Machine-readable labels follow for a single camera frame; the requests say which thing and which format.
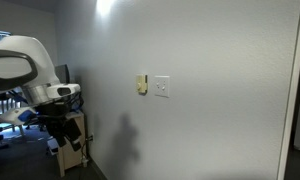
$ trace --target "wooden stand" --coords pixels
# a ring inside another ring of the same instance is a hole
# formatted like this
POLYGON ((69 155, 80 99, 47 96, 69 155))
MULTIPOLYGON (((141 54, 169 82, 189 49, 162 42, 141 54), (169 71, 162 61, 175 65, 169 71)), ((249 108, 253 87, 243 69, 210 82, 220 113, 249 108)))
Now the wooden stand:
MULTIPOLYGON (((67 119, 74 118, 80 131, 81 131, 81 136, 80 136, 80 143, 81 146, 84 144, 84 141, 86 139, 85 137, 85 128, 84 128, 84 114, 83 113, 69 113, 67 116, 67 119)), ((78 151, 73 151, 71 144, 68 140, 67 144, 63 147, 58 148, 58 162, 59 162, 59 167, 60 167, 60 176, 63 177, 65 175, 65 170, 69 169, 71 167, 77 166, 81 164, 81 150, 78 151)))

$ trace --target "white plastic casing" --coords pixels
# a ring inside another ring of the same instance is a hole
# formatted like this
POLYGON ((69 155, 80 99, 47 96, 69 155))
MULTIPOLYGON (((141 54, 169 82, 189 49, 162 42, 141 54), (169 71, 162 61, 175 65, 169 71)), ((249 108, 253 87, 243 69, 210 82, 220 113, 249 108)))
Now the white plastic casing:
POLYGON ((24 53, 30 56, 36 65, 38 76, 24 86, 35 87, 43 84, 59 84, 54 65, 40 41, 26 36, 8 36, 0 41, 0 50, 24 53))
POLYGON ((24 113, 25 111, 31 111, 32 113, 36 113, 36 111, 31 107, 22 107, 22 108, 12 108, 4 114, 0 115, 1 123, 9 123, 13 125, 23 125, 24 122, 21 121, 18 117, 24 113))
POLYGON ((78 84, 58 84, 48 87, 46 92, 49 98, 56 99, 80 92, 80 86, 78 84), (60 91, 62 90, 66 90, 67 93, 61 94, 60 91))

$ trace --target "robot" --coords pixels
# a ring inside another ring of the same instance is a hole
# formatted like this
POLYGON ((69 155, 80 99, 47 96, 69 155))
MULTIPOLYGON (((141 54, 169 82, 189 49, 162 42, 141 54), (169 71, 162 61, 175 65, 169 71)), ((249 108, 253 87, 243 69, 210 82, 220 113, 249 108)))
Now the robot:
POLYGON ((0 41, 0 93, 17 87, 22 89, 28 107, 12 109, 1 119, 15 125, 39 121, 60 147, 67 138, 75 151, 81 148, 79 128, 73 119, 66 119, 74 102, 82 100, 80 86, 60 83, 49 54, 35 38, 7 36, 0 41))

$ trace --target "cable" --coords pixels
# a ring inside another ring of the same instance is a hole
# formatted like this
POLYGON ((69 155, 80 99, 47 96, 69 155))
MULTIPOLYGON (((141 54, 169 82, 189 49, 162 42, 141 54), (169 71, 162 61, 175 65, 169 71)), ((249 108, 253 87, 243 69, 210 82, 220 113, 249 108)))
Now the cable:
POLYGON ((88 140, 85 140, 82 147, 81 147, 81 155, 84 156, 85 159, 87 159, 87 155, 83 152, 84 147, 86 146, 88 140))
POLYGON ((73 98, 71 98, 71 99, 69 99, 66 103, 68 104, 68 103, 70 103, 71 101, 73 101, 78 95, 80 95, 81 94, 81 92, 78 92, 78 93, 76 93, 74 96, 73 96, 73 98))
POLYGON ((79 105, 77 107, 71 109, 70 111, 78 111, 78 110, 80 110, 82 108, 82 106, 84 104, 84 100, 83 100, 83 98, 81 96, 81 93, 79 94, 79 99, 77 101, 79 101, 79 105))

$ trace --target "dark carpet floor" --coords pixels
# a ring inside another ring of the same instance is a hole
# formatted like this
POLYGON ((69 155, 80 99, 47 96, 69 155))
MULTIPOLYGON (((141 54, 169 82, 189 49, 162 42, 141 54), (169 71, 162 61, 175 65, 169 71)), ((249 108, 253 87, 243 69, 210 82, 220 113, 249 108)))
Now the dark carpet floor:
POLYGON ((40 132, 37 126, 24 130, 25 137, 19 131, 4 131, 4 143, 9 148, 0 150, 0 180, 97 180, 96 171, 88 167, 73 167, 60 177, 56 156, 46 154, 47 132, 40 132))
POLYGON ((300 151, 290 147, 285 180, 300 180, 300 151))

